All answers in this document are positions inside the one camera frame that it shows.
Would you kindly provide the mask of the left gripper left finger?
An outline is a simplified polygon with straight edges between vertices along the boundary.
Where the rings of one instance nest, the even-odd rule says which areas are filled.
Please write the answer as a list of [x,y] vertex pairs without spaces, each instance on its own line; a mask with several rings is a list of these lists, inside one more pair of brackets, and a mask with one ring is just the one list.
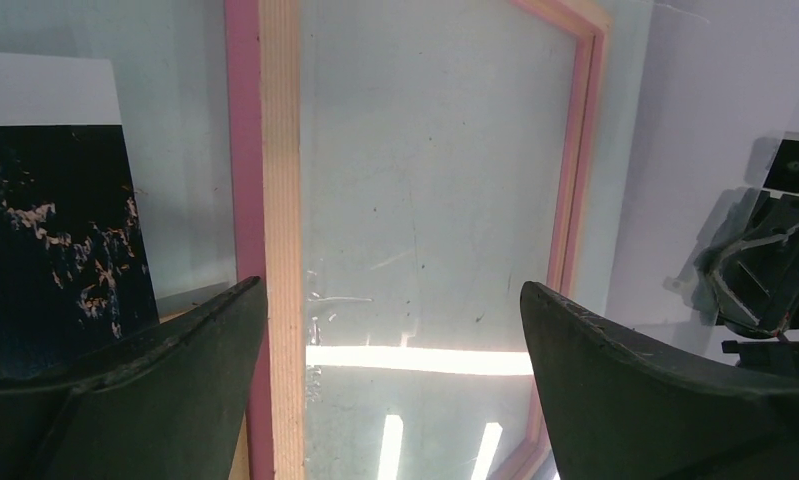
[[0,479],[225,479],[263,334],[250,277],[74,363],[0,380]]

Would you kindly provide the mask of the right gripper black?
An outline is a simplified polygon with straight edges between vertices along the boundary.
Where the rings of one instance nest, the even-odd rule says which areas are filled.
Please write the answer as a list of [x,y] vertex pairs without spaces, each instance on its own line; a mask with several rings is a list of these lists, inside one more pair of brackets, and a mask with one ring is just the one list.
[[799,379],[799,196],[760,192],[743,231],[712,248],[702,274],[717,319],[747,341],[725,340],[735,366]]

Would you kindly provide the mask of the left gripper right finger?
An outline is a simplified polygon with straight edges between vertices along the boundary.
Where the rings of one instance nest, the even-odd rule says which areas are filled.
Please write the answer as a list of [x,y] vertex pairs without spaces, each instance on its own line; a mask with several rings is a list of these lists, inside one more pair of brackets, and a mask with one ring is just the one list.
[[722,364],[538,282],[520,311],[564,479],[799,479],[799,379]]

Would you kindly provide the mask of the pink wooden picture frame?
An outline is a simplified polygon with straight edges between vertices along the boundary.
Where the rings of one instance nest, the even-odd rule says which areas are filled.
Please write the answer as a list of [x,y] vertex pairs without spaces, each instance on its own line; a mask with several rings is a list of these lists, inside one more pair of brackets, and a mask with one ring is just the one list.
[[[583,203],[613,28],[594,1],[527,1],[576,40],[548,284],[575,280]],[[269,326],[247,408],[255,479],[302,479],[305,346],[300,172],[300,5],[225,5],[237,273],[268,279]]]

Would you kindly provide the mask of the landscape photo print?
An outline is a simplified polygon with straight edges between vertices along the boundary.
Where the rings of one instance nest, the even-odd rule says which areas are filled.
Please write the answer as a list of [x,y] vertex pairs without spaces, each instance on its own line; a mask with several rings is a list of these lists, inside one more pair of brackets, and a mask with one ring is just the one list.
[[158,320],[112,65],[0,53],[0,380]]

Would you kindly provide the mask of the brown backing board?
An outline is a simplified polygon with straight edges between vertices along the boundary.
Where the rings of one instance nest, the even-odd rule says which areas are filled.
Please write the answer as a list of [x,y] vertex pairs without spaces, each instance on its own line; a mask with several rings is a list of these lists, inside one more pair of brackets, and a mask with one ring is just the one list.
[[176,451],[167,479],[247,479],[246,409],[261,323],[234,313],[208,316],[166,361],[165,427]]

